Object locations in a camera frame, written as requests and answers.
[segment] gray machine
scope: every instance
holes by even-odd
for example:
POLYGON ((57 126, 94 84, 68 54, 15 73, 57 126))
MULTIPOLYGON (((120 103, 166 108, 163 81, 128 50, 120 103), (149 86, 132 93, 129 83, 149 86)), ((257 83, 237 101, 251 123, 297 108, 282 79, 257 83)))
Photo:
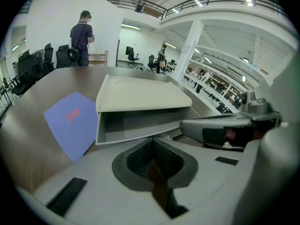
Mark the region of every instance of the gray machine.
POLYGON ((245 93, 240 113, 181 122, 183 134, 214 149, 161 138, 111 144, 52 177, 34 197, 20 194, 49 224, 251 224, 299 169, 300 93, 293 87, 298 61, 271 86, 264 81, 245 93), (288 94, 278 94, 283 85, 288 94), (265 134, 242 137, 247 145, 225 149, 228 129, 265 134), (160 186, 149 178, 154 162, 158 177, 165 178, 160 186))

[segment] wooden table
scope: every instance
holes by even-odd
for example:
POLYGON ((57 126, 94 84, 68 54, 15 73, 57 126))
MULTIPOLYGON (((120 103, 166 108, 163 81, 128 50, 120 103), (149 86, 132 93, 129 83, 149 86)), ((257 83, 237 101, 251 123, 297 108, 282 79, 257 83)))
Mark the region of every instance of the wooden table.
MULTIPOLYGON (((0 129, 0 153, 17 186, 33 193, 48 178, 72 164, 51 133, 43 112, 74 91, 96 101, 106 74, 172 82, 192 99, 192 108, 200 116, 214 114, 200 99, 169 76, 119 67, 56 69, 16 102, 0 129)), ((93 143, 87 153, 95 150, 98 148, 93 143)))

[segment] black slot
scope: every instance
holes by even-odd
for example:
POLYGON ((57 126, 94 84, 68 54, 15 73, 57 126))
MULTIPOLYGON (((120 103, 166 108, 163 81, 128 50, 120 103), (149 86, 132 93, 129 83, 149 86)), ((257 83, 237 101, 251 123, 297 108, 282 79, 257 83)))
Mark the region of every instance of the black slot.
POLYGON ((64 216, 76 197, 80 194, 87 180, 73 178, 47 205, 57 215, 64 216))
POLYGON ((236 165, 238 163, 238 160, 227 158, 227 157, 217 157, 215 160, 221 163, 227 163, 231 165, 236 165))

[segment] black office chair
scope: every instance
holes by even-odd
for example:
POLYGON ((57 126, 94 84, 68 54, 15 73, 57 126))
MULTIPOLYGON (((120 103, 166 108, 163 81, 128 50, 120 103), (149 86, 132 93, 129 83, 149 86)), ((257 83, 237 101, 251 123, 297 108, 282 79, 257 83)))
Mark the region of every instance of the black office chair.
POLYGON ((166 72, 166 67, 167 67, 167 59, 165 59, 165 66, 160 69, 162 71, 161 74, 166 75, 166 73, 165 73, 166 72))
POLYGON ((57 68, 69 68, 72 66, 72 62, 68 56, 67 50, 69 49, 69 45, 59 46, 58 51, 56 52, 57 68))
POLYGON ((148 67, 149 67, 149 70, 154 73, 154 71, 153 71, 153 68, 154 68, 154 55, 149 56, 148 67))
POLYGON ((36 78, 32 72, 34 60, 35 57, 29 54, 29 50, 19 57, 16 66, 20 82, 16 80, 16 85, 10 91, 11 93, 20 96, 35 84, 36 78))
POLYGON ((51 43, 47 44, 45 46, 45 53, 44 53, 44 58, 45 58, 45 68, 48 73, 52 72, 54 70, 54 62, 52 62, 52 56, 53 56, 53 48, 51 46, 51 43))
POLYGON ((48 74, 48 71, 45 67, 45 62, 41 61, 41 53, 32 54, 26 59, 28 65, 32 66, 32 75, 36 79, 36 81, 42 79, 48 74))
POLYGON ((135 53, 133 51, 133 48, 127 46, 125 54, 128 55, 128 60, 131 61, 131 62, 128 62, 127 65, 132 64, 133 66, 136 67, 135 61, 139 60, 139 58, 137 58, 137 56, 139 55, 139 53, 136 55, 136 58, 135 58, 135 53))

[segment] railing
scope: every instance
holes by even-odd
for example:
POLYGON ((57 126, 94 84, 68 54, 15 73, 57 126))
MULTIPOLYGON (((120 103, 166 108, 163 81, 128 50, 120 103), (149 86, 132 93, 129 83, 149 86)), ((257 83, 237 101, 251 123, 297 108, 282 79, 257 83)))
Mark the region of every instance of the railing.
POLYGON ((162 19, 167 9, 147 0, 107 0, 119 8, 127 8, 138 13, 148 14, 155 18, 162 19))
POLYGON ((26 2, 24 2, 20 11, 18 12, 18 14, 29 13, 29 8, 31 6, 31 3, 32 3, 32 0, 26 0, 26 2))
POLYGON ((282 14, 287 17, 285 11, 280 4, 275 0, 187 0, 167 10, 166 16, 173 13, 179 13, 187 8, 199 8, 209 4, 225 3, 225 4, 245 4, 245 6, 263 7, 274 11, 275 13, 282 14))

